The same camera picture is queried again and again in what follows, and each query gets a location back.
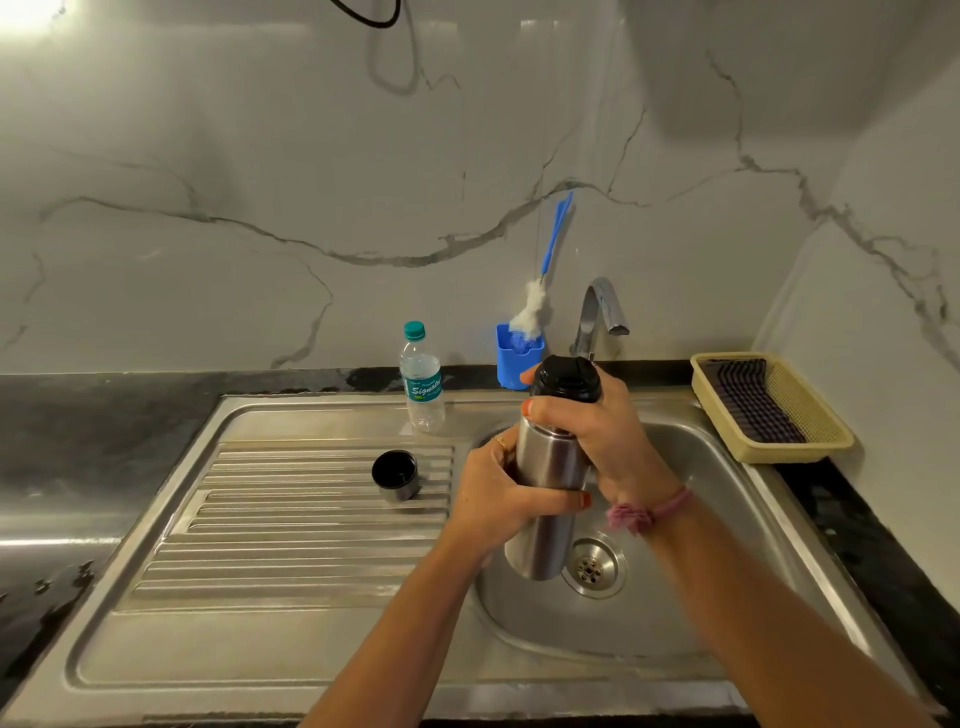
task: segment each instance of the forearm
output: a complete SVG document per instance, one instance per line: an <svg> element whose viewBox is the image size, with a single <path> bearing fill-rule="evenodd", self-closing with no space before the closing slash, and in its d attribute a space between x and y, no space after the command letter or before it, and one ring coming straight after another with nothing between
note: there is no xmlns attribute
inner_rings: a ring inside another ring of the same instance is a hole
<svg viewBox="0 0 960 728"><path fill-rule="evenodd" d="M693 623L765 728L935 726L699 500L659 523L647 540Z"/></svg>
<svg viewBox="0 0 960 728"><path fill-rule="evenodd" d="M479 558L442 533L301 726L418 725Z"/></svg>

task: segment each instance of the bottle label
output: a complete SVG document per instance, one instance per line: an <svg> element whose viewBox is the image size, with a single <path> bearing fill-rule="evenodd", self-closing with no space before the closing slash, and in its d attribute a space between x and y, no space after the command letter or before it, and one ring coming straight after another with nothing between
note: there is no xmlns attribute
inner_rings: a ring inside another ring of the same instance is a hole
<svg viewBox="0 0 960 728"><path fill-rule="evenodd" d="M440 372L426 379L403 378L403 387L407 390L407 397L413 401L431 401L440 396L444 390L440 383Z"/></svg>

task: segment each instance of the blue brush handle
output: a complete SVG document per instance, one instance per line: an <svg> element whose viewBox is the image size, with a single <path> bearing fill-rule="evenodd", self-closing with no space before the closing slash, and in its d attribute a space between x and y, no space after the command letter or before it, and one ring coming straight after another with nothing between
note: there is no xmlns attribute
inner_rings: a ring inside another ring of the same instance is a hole
<svg viewBox="0 0 960 728"><path fill-rule="evenodd" d="M550 258L553 257L553 246L557 244L557 235L560 234L560 228L564 226L564 218L566 216L566 211L570 207L570 203L573 202L573 190L570 190L564 199L560 200L557 204L557 214L553 218L553 232L550 234L550 244L546 247L546 255L543 257L543 265L540 266L540 277L546 275L547 270L550 268Z"/></svg>

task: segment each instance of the faucet spout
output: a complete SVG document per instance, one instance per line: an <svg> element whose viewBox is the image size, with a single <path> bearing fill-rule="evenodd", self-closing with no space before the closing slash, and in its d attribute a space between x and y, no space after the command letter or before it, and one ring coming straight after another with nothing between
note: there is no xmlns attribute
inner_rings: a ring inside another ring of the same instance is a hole
<svg viewBox="0 0 960 728"><path fill-rule="evenodd" d="M608 334L626 336L630 333L623 309L620 308L620 301L613 290L613 284L603 276L593 279L587 286L587 293L584 296L577 338L570 347L570 353L573 356L583 356L593 361L598 310L607 326Z"/></svg>

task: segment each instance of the black cable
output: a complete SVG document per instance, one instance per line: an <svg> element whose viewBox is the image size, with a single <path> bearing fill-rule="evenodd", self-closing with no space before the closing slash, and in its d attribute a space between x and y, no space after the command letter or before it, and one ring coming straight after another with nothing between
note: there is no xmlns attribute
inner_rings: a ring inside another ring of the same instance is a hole
<svg viewBox="0 0 960 728"><path fill-rule="evenodd" d="M371 28L393 28L396 25L396 20L400 17L400 0L396 0L396 5L394 6L394 14L390 16L388 20L370 20L368 17L364 17L359 12L348 8L340 0L330 0L335 6L340 8L347 15L352 17L354 20L357 20L364 25L370 26Z"/></svg>

